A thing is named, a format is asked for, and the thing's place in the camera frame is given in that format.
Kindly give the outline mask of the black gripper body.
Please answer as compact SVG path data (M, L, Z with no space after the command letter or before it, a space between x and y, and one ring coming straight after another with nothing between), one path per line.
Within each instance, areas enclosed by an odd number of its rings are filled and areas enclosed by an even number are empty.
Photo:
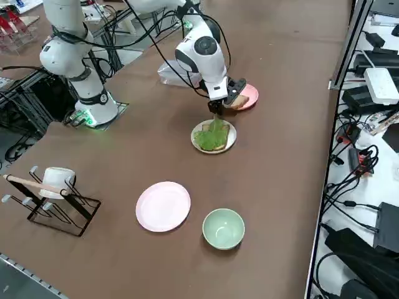
M201 81L201 88L208 93L211 104L221 103L225 98L225 79L218 83Z

